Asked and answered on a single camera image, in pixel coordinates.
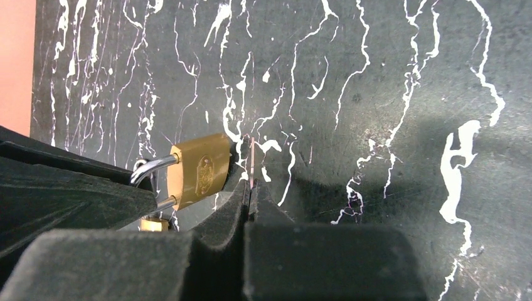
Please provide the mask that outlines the silver key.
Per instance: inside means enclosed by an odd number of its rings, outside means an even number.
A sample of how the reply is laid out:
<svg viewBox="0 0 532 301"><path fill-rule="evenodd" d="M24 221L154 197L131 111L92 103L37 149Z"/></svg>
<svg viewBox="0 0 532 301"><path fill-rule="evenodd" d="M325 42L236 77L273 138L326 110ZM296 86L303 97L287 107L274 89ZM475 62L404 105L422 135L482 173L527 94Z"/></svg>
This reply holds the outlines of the silver key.
<svg viewBox="0 0 532 301"><path fill-rule="evenodd" d="M250 152L249 152L249 170L248 170L248 176L249 176L249 184L250 184L250 190L254 187L254 165L255 165L255 138L250 138Z"/></svg>

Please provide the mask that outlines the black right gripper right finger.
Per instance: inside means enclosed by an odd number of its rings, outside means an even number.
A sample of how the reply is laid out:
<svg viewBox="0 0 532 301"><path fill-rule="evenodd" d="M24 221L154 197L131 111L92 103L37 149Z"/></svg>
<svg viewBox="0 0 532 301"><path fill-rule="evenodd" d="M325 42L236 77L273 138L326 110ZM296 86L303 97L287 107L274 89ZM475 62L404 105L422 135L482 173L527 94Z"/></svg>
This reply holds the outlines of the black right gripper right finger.
<svg viewBox="0 0 532 301"><path fill-rule="evenodd" d="M2 300L426 300L406 237L293 222L263 184L184 232L53 230L22 254Z"/></svg>

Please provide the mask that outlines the small brass padlock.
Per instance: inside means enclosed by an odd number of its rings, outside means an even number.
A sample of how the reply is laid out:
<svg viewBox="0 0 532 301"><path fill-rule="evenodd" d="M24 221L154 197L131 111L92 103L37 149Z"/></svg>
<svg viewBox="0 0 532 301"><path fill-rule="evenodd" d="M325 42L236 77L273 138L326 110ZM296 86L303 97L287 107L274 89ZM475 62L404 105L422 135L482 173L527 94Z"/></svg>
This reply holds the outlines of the small brass padlock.
<svg viewBox="0 0 532 301"><path fill-rule="evenodd" d="M143 217L139 221L139 231L165 232L170 230L170 224L167 219L153 216Z"/></svg>

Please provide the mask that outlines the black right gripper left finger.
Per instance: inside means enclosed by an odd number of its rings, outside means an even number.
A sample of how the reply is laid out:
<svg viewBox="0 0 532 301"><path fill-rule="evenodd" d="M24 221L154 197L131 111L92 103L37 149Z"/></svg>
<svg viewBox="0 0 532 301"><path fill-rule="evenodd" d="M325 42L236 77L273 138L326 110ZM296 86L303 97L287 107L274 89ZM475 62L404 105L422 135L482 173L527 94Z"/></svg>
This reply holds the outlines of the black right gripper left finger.
<svg viewBox="0 0 532 301"><path fill-rule="evenodd" d="M120 229L156 208L149 180L1 128L1 281L40 234Z"/></svg>

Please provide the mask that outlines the large brass padlock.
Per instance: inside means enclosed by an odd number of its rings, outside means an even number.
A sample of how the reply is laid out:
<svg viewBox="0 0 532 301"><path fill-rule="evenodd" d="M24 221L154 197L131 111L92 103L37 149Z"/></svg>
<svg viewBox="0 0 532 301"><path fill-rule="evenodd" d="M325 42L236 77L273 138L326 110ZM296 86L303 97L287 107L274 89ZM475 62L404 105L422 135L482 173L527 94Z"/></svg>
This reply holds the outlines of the large brass padlock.
<svg viewBox="0 0 532 301"><path fill-rule="evenodd" d="M151 161L137 161L129 185L137 187L160 169L167 170L168 197L156 211L184 209L216 194L225 185L230 166L230 140L224 133L172 145L169 154Z"/></svg>

